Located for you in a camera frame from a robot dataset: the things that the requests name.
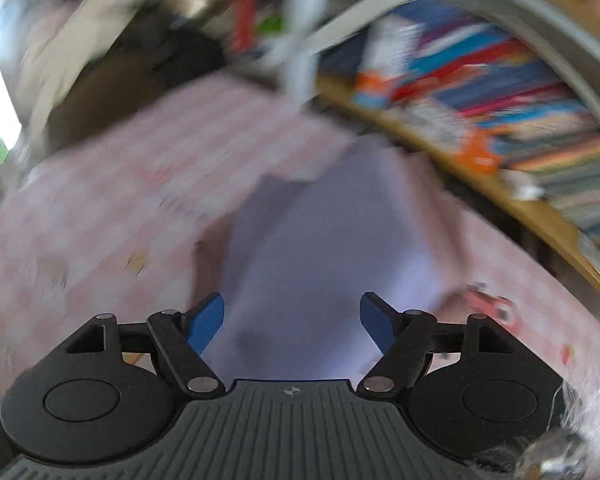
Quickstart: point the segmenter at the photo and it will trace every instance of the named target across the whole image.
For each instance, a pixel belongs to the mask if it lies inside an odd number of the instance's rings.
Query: silver screw
[[[220,383],[213,377],[196,377],[187,383],[187,388],[196,394],[209,394],[218,386]]]
[[[394,382],[389,377],[375,376],[365,379],[365,390],[375,394],[384,394],[394,389]]]

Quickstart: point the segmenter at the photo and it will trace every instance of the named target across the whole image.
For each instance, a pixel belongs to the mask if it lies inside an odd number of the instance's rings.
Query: wooden shelf edge
[[[600,273],[580,253],[578,229],[565,221],[560,213],[547,203],[513,200],[497,177],[479,174],[458,164],[451,155],[413,133],[405,125],[387,117],[384,112],[369,110],[353,103],[350,85],[339,78],[319,75],[317,90],[321,99],[366,122],[376,124],[397,142],[428,152],[443,170],[463,180],[534,232],[600,293]]]

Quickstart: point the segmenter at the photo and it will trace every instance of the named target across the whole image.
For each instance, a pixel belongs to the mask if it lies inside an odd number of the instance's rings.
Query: pink checkered tablecloth
[[[219,74],[45,161],[0,204],[0,395],[97,313],[136,322],[185,310],[204,228],[264,173],[315,178],[351,142],[324,118]],[[600,325],[556,280],[478,215],[461,221],[472,279],[514,305],[515,335],[558,371],[565,355],[600,350]],[[440,317],[465,315],[453,306]]]

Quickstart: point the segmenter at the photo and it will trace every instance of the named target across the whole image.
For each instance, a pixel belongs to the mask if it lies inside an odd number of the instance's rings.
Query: white pole
[[[288,33],[288,51],[282,65],[281,86],[290,99],[301,107],[315,96],[318,56],[310,54],[304,40],[316,29],[328,0],[285,0],[284,19]]]

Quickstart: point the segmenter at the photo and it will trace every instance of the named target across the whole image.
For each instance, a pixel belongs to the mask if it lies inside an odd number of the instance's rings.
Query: crosshair logo
[[[282,391],[285,392],[289,397],[295,397],[296,395],[299,395],[302,392],[300,388],[293,385],[285,388]]]

